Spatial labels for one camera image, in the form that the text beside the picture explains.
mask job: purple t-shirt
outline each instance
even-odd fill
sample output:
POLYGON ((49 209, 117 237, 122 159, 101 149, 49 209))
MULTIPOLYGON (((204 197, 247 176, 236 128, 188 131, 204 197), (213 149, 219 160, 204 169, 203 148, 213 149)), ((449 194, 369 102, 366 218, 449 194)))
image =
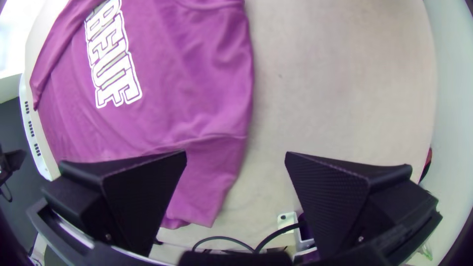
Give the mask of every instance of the purple t-shirt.
POLYGON ((174 229, 212 226, 244 156, 253 80, 243 0, 70 0, 30 85, 56 161, 185 149, 162 223, 174 229))

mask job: t-shirt sleeve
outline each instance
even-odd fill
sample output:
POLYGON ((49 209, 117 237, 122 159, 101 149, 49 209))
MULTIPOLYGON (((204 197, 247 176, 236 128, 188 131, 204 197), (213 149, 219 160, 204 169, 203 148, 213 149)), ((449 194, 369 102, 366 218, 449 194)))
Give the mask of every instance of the t-shirt sleeve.
POLYGON ((49 31, 30 78, 34 110, 37 110, 41 95, 51 71, 54 69, 72 37, 92 10, 103 0, 70 0, 49 31))

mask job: black cord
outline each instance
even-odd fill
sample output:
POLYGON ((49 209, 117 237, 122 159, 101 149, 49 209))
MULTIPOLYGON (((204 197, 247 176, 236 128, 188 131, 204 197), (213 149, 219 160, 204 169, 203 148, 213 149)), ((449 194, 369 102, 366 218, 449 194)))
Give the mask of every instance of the black cord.
POLYGON ((301 226, 305 225, 305 221, 302 221, 302 222, 298 222, 296 224, 293 224, 293 225, 289 225, 289 226, 286 226, 284 228, 281 228, 279 230, 277 230, 276 232, 268 235, 265 239, 263 239, 263 241, 261 241, 261 243, 255 248, 255 251, 253 253, 255 254, 258 254, 261 252, 261 250, 266 246, 266 244, 268 244, 271 240, 275 239, 277 236, 279 236, 280 234, 284 234, 285 232, 288 232, 290 230, 294 230, 294 229, 297 229, 301 226))
POLYGON ((192 251, 195 251, 196 248, 197 248, 198 246, 200 246, 200 245, 201 245, 202 243, 204 243, 204 242, 211 241, 211 240, 218 240, 218 239, 220 239, 220 240, 227 240, 227 241, 231 241, 231 242, 233 242, 233 243, 237 243, 237 244, 239 244, 239 245, 241 245, 241 246, 247 248, 249 251, 251 251, 251 252, 253 252, 253 253, 255 252, 255 250, 254 250, 252 247, 250 247, 250 246, 248 246, 247 244, 241 242, 240 240, 237 240, 237 239, 234 239, 234 238, 231 238, 231 237, 226 237, 226 236, 212 236, 212 237, 204 238, 204 239, 202 239, 201 241, 197 242, 197 243, 192 247, 192 251))
POLYGON ((0 194, 5 198, 5 200, 7 202, 12 202, 13 201, 13 196, 11 195, 11 191, 10 191, 10 188, 6 185, 5 183, 5 186, 6 186, 6 189, 8 190, 8 193, 10 194, 10 199, 7 199, 5 194, 3 193, 3 191, 0 191, 0 194))

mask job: wall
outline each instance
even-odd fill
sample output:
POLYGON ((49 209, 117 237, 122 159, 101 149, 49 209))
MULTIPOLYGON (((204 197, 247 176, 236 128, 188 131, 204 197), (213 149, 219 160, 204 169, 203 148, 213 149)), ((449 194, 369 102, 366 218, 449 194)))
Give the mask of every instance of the wall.
POLYGON ((0 103, 18 97, 21 74, 0 79, 0 103))
MULTIPOLYGON (((37 232, 26 216, 26 210, 42 197, 40 188, 47 181, 39 175, 34 165, 23 129, 18 98, 0 104, 0 143, 4 152, 17 149, 27 152, 20 170, 14 172, 6 182, 13 195, 13 202, 8 203, 0 197, 0 208, 18 242, 28 251, 37 232)), ((2 186, 1 189, 8 193, 6 187, 2 186)))
POLYGON ((26 40, 43 3, 44 0, 0 0, 0 103, 18 97, 26 40))
POLYGON ((434 35, 439 91, 432 166, 422 182, 439 200, 443 220, 428 241, 438 265, 473 206, 473 18, 464 0, 424 0, 434 35))

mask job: textured black surface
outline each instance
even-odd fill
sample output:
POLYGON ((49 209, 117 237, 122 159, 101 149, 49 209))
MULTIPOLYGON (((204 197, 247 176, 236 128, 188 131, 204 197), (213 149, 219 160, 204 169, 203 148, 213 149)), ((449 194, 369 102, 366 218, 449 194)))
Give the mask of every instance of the textured black surface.
POLYGON ((121 242, 123 236, 127 244, 119 246, 147 256, 186 164, 180 151, 93 164, 61 162, 60 167, 61 178, 103 195, 121 233, 112 239, 121 242))
POLYGON ((285 164, 322 258, 343 246, 369 193, 408 180, 412 171, 293 152, 285 164))
POLYGON ((285 163, 320 255, 327 258, 338 251, 348 234, 369 185, 365 179, 318 160, 287 153, 285 163))
POLYGON ((291 266, 292 262, 285 252, 265 254, 209 254, 186 252, 179 266, 291 266))

